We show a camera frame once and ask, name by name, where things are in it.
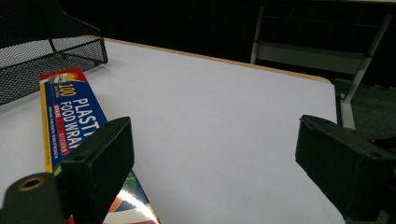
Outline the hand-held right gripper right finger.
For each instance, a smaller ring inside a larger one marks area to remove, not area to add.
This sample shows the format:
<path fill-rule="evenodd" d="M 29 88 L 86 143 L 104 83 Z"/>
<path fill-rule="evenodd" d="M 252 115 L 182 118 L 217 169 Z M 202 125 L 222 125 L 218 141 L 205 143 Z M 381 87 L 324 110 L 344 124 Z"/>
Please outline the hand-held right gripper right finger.
<path fill-rule="evenodd" d="M 396 155 L 336 123 L 303 115 L 296 162 L 345 219 L 396 221 Z"/>

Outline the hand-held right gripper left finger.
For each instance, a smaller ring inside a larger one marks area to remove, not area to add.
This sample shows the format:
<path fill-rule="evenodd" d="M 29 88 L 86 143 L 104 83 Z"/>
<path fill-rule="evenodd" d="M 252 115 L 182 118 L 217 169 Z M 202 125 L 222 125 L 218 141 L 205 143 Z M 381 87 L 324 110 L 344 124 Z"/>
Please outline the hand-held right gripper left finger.
<path fill-rule="evenodd" d="M 131 119 L 107 122 L 60 165 L 67 214 L 76 224 L 102 224 L 134 166 Z"/>

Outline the blue food wrap box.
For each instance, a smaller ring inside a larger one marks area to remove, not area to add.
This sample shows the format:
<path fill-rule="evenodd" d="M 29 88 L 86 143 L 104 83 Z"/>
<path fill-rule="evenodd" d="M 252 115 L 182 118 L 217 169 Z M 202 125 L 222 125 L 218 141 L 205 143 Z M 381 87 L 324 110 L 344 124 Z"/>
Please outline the blue food wrap box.
<path fill-rule="evenodd" d="M 49 72 L 39 80 L 45 167 L 59 175 L 61 160 L 107 118 L 81 68 Z M 134 172 L 125 176 L 103 224 L 161 224 Z"/>

